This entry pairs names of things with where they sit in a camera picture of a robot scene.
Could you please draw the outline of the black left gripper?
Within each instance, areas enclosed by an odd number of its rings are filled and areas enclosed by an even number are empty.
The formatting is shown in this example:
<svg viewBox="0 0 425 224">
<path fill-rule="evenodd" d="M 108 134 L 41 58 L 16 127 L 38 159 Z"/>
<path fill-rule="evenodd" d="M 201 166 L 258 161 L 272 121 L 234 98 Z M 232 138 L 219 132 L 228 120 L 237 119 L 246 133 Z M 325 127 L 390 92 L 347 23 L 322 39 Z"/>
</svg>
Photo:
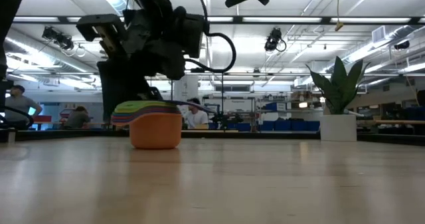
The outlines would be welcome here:
<svg viewBox="0 0 425 224">
<path fill-rule="evenodd" d="M 143 13 L 124 13 L 124 20 L 114 14 L 87 15 L 76 28 L 86 41 L 98 39 L 108 58 L 124 60 L 143 49 L 149 39 L 149 21 Z M 111 120 L 118 104 L 134 100 L 163 100 L 155 86 L 149 86 L 144 76 L 116 62 L 98 62 L 103 100 L 103 119 Z"/>
</svg>

